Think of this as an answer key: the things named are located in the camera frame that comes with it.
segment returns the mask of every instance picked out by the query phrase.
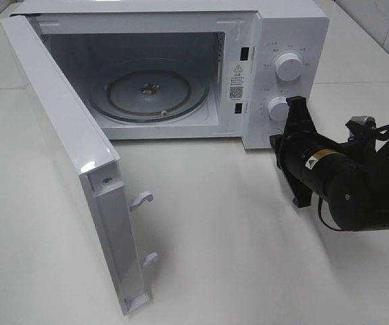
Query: microwave door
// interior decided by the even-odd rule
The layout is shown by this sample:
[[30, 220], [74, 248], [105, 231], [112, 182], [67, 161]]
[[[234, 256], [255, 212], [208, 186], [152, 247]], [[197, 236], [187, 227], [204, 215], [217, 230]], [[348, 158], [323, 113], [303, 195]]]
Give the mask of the microwave door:
[[[119, 155], [28, 19], [15, 16], [1, 23], [18, 68], [27, 78], [26, 90], [56, 168], [66, 183], [65, 190], [78, 198], [75, 200], [79, 204], [87, 203], [121, 309], [126, 314], [149, 297], [131, 230], [125, 186], [118, 168]], [[137, 198], [135, 206], [144, 199]]]

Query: warning label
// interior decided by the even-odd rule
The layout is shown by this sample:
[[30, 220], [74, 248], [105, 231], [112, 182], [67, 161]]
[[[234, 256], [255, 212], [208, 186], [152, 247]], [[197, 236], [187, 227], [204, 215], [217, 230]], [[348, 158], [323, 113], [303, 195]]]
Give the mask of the warning label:
[[318, 161], [320, 161], [320, 159], [328, 156], [329, 154], [338, 154], [339, 152], [333, 150], [333, 149], [322, 149], [322, 150], [319, 150], [318, 152], [315, 152], [312, 156], [310, 156], [310, 158], [308, 159], [308, 161], [306, 161], [306, 164], [304, 164], [304, 166], [310, 170], [312, 170], [314, 168], [314, 166], [316, 165], [316, 163]]
[[250, 73], [246, 62], [231, 62], [229, 67], [229, 100], [242, 101], [245, 95], [245, 79]]

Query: white microwave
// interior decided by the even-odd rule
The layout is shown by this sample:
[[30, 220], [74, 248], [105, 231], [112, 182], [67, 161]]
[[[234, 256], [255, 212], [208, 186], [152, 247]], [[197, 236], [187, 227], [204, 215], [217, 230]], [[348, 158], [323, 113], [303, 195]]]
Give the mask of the white microwave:
[[123, 313], [149, 298], [112, 139], [269, 148], [309, 97], [328, 27], [311, 0], [25, 0], [2, 20], [56, 163], [75, 177]]

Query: power knob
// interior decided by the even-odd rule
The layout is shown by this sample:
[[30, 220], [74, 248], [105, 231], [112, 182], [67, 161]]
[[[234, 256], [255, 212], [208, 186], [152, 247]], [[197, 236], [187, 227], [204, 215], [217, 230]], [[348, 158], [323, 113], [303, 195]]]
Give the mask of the power knob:
[[267, 104], [268, 114], [274, 121], [284, 121], [288, 117], [289, 106], [285, 97], [276, 97]]
[[296, 80], [302, 73], [302, 59], [293, 52], [281, 54], [275, 65], [276, 74], [283, 81]]

